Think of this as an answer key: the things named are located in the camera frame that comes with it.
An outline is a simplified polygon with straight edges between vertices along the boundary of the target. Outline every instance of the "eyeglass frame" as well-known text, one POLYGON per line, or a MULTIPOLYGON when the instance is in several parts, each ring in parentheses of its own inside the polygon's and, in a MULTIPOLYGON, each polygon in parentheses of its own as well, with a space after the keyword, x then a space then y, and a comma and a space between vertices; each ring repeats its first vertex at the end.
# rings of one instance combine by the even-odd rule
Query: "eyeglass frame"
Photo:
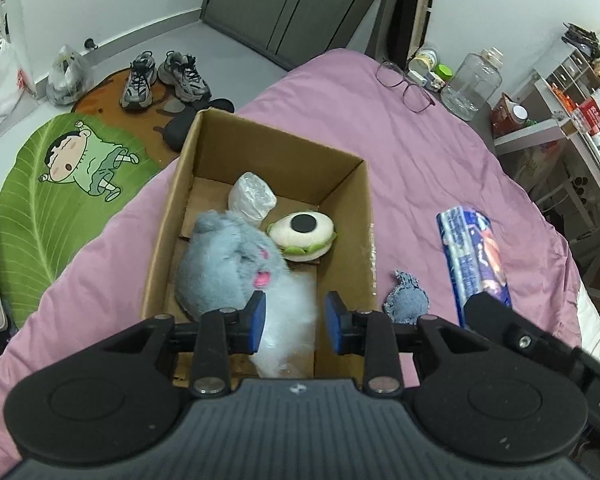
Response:
POLYGON ((402 101, 402 104, 405 105, 407 107, 407 110, 409 110, 410 112, 413 112, 415 114, 421 114, 424 110, 426 110, 430 106, 436 105, 435 99, 433 97, 431 97, 431 95, 429 95, 429 92, 427 92, 422 86, 420 86, 416 82, 410 81, 409 79, 407 79, 407 76, 405 75, 404 70, 401 69, 399 66, 397 66, 393 61, 391 61, 389 59, 385 59, 380 65, 378 65, 378 68, 376 69, 376 79, 385 88, 396 88, 397 86, 400 86, 402 83, 407 83, 407 87, 402 92, 401 101, 402 101), (395 73, 401 75, 402 81, 397 82, 395 85, 385 85, 382 81, 380 81, 380 78, 378 77, 378 73, 380 72, 380 69, 383 67, 388 68, 389 70, 393 70, 395 73), (418 111, 412 110, 410 108, 410 106, 406 102, 404 102, 404 96, 406 95, 407 90, 409 90, 409 87, 411 87, 411 86, 415 86, 424 96, 426 96, 427 100, 429 101, 429 103, 422 110, 418 110, 418 111))

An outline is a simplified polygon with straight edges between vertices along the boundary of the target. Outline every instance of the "pink nose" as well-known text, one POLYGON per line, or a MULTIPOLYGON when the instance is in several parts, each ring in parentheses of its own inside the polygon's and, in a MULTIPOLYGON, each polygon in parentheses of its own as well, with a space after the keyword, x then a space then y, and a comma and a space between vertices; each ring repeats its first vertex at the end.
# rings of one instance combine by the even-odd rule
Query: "pink nose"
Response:
POLYGON ((264 286, 269 285, 270 281, 271 281, 271 273, 260 271, 256 274, 256 279, 253 280, 253 286, 255 288, 263 288, 264 286))

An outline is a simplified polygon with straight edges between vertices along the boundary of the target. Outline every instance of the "tile floor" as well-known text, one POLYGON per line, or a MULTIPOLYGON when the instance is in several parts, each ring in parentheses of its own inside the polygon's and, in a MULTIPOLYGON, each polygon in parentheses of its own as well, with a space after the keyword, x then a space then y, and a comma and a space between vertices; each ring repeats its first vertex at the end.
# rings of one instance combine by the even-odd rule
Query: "tile floor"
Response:
MULTIPOLYGON (((193 54, 198 71, 209 84, 213 97, 231 100, 236 109, 286 74, 284 69, 260 54, 204 23, 196 22, 104 60, 94 67, 96 83, 110 73, 126 68, 144 50, 151 50, 157 63, 163 62, 168 50, 193 54)), ((52 117, 70 110, 71 107, 55 107, 46 99, 36 106, 29 96, 23 97, 12 116, 0 127, 0 188, 29 136, 52 117)))

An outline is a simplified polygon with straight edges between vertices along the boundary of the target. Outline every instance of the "green rug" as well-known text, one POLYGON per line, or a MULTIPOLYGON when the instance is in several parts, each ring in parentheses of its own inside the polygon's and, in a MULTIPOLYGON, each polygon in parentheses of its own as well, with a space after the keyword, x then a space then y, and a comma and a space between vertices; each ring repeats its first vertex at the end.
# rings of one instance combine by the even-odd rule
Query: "green rug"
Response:
POLYGON ((158 171, 138 138, 93 116, 60 115, 33 133, 0 192, 0 294, 18 327, 158 171))

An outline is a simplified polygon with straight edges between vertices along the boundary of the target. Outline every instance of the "cartoon boy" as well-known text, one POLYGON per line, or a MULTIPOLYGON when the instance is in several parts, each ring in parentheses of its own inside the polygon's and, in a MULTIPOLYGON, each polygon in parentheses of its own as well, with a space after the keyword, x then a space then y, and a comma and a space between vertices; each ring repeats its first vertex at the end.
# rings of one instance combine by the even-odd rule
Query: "cartoon boy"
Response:
POLYGON ((55 184, 75 182, 91 196, 108 191, 104 200, 111 202, 121 192, 111 183, 115 170, 123 162, 137 164, 138 156, 121 144, 99 139, 82 121, 77 121, 75 127, 77 131, 63 134, 51 143, 45 156, 49 173, 40 175, 38 180, 55 184))

